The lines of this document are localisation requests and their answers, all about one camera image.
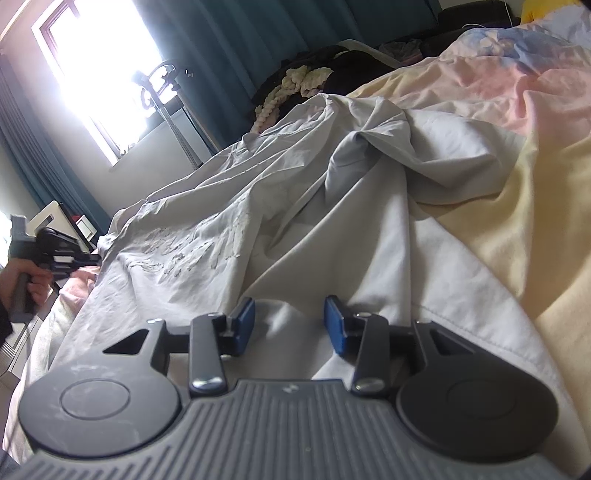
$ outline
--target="finger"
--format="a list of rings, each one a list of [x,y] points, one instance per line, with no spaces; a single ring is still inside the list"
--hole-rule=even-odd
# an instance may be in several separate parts
[[[45,295],[39,295],[38,293],[32,293],[31,297],[33,298],[33,301],[39,306],[42,306],[47,301],[47,297]]]
[[[45,295],[46,298],[47,298],[47,294],[49,293],[49,288],[47,288],[47,286],[38,285],[36,283],[29,283],[27,285],[27,290],[31,294],[38,293],[39,295]]]
[[[36,283],[38,285],[45,285],[46,287],[48,287],[49,284],[51,283],[51,280],[47,277],[37,276],[37,277],[33,277],[31,279],[31,283]]]
[[[28,273],[32,277],[53,278],[53,274],[49,270],[38,267],[31,260],[19,258],[18,269],[21,273]]]

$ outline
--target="gray ribbed plastic base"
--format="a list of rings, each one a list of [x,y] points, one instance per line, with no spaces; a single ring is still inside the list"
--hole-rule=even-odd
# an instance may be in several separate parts
[[[12,479],[27,480],[566,480],[542,456],[474,465],[430,452],[385,401],[363,400],[341,381],[240,381],[196,400],[155,443],[118,458],[36,454]]]

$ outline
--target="yellow object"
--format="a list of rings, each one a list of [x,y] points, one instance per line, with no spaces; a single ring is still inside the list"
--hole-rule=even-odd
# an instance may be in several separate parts
[[[576,5],[578,0],[525,0],[521,12],[521,23],[530,23],[534,20],[544,18],[549,13],[566,7],[566,5]]]

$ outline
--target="window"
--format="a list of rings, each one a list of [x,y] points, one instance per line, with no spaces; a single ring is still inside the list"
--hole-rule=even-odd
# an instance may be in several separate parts
[[[8,262],[8,247],[10,246],[10,229],[12,224],[7,216],[0,212],[0,270]]]
[[[92,120],[91,134],[97,139],[98,131],[101,146],[106,142],[111,150],[103,151],[115,163],[160,123],[154,108],[141,106],[141,88],[131,81],[135,71],[148,74],[162,62],[133,1],[64,0],[52,8],[39,32],[68,98]],[[156,91],[165,73],[162,68],[152,76]],[[169,113],[181,106],[170,87],[161,100]]]

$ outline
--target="human hand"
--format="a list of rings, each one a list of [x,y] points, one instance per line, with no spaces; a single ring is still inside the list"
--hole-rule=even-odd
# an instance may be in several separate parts
[[[11,258],[4,270],[0,272],[0,301],[7,310],[12,306],[12,298],[21,273],[31,276],[32,281],[27,285],[27,290],[35,303],[43,305],[47,300],[53,274],[49,270],[36,266],[31,260]]]

